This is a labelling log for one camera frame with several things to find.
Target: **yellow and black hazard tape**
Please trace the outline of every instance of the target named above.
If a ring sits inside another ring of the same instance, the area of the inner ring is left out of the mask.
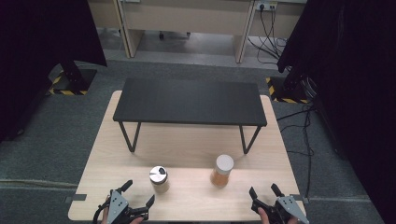
[[[268,89],[269,89],[272,101],[293,103],[293,104],[308,104],[308,100],[306,100],[306,99],[297,99],[297,98],[293,98],[293,97],[288,97],[288,98],[278,97],[276,95],[276,93],[277,93],[276,88],[274,87],[271,78],[270,77],[266,78],[266,82],[268,85]]]
[[[54,87],[54,85],[55,85],[56,83],[59,82],[59,80],[61,80],[61,77],[62,77],[62,74],[60,74],[58,77],[56,77],[56,78],[53,80],[53,82],[52,82],[52,87],[51,87],[51,89],[49,90],[49,92],[50,92],[51,94],[61,94],[61,95],[85,95],[85,94],[87,94],[87,91],[67,91],[67,90],[58,91],[58,90],[55,90],[53,87]]]

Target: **robotic arm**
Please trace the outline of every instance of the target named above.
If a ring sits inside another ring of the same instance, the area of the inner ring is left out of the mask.
[[[290,216],[297,217],[304,224],[309,224],[308,219],[306,219],[304,213],[292,196],[285,196],[276,184],[273,184],[271,189],[277,197],[274,206],[267,205],[258,200],[256,191],[254,191],[253,187],[250,188],[249,194],[253,200],[251,210],[259,214],[258,209],[261,207],[267,214],[271,224],[286,224]]]
[[[129,224],[138,217],[148,220],[149,209],[154,204],[155,195],[151,196],[145,207],[128,207],[128,201],[121,196],[121,193],[125,192],[132,184],[132,180],[128,180],[121,188],[112,189],[110,197],[102,205],[99,205],[99,209],[93,216],[92,224],[97,224],[100,212],[106,207],[109,207],[107,224]]]

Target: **black table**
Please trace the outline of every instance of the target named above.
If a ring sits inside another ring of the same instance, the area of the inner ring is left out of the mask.
[[[142,122],[238,125],[245,154],[267,125],[255,83],[148,78],[126,80],[113,120],[120,124],[131,152]],[[132,145],[123,122],[137,122]],[[247,147],[243,126],[257,126]]]

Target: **silver lid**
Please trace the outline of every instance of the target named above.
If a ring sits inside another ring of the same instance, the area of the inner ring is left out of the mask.
[[[149,179],[153,184],[156,185],[160,185],[161,183],[165,182],[167,177],[168,173],[162,166],[156,166],[149,172]]]
[[[228,175],[233,169],[233,158],[229,155],[219,155],[216,159],[216,171],[221,175]]]

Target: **light wood tabletop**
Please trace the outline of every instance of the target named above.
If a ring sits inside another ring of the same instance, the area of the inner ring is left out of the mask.
[[[268,125],[260,131],[250,152],[241,150],[237,126],[143,123],[136,152],[131,153],[113,115],[121,91],[110,99],[91,155],[76,194],[87,194],[85,201],[73,201],[68,213],[72,220],[92,220],[99,204],[111,189],[127,180],[134,183],[122,193],[132,208],[145,206],[155,194],[149,209],[151,221],[251,221],[260,217],[250,210],[248,194],[253,187],[261,201],[274,205],[276,183],[285,195],[299,194],[290,161],[267,96],[261,96]],[[126,123],[129,135],[136,123]],[[244,127],[246,138],[255,127]],[[212,185],[210,175],[221,154],[230,155],[234,167],[224,188]],[[170,188],[155,193],[149,171],[166,168]]]

